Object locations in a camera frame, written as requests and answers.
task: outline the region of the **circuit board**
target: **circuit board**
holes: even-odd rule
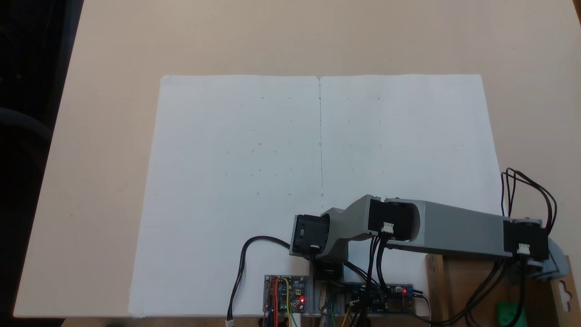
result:
[[[308,276],[264,276],[263,308],[272,309],[272,291],[277,290],[278,309],[286,311],[286,282],[290,285],[289,302],[293,312],[304,312],[306,309],[306,289]]]
[[[358,305],[360,296],[365,293],[364,283],[346,283],[351,286],[345,294],[345,312],[351,305]],[[370,291],[371,303],[367,312],[372,314],[415,313],[414,286],[412,284],[387,284],[388,291],[379,287]]]

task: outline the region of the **green wire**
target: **green wire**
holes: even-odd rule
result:
[[[289,307],[289,311],[290,311],[290,318],[292,319],[292,322],[293,322],[293,324],[295,324],[295,327],[299,327],[299,326],[296,324],[296,321],[295,321],[295,315],[293,315],[293,312],[292,312],[292,305],[288,305],[288,307]]]
[[[337,327],[335,325],[335,317],[333,317],[333,295],[329,299],[329,313],[331,314],[331,321],[333,322],[333,327]]]

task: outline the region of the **red wire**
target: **red wire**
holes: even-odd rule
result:
[[[274,283],[274,302],[276,303],[274,306],[274,327],[278,327],[278,278]]]

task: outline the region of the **green object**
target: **green object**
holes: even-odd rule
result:
[[[292,319],[293,324],[295,324],[295,327],[298,327],[295,321],[295,315],[293,315],[294,312],[292,312],[292,305],[289,305],[289,312],[290,312],[290,318]]]
[[[496,304],[496,325],[498,327],[505,327],[510,324],[514,316],[517,314],[518,303],[500,301]],[[521,316],[518,318],[514,327],[526,327],[525,308],[523,307]]]

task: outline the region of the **dark floor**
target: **dark floor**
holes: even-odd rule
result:
[[[0,325],[12,310],[83,2],[0,1]]]

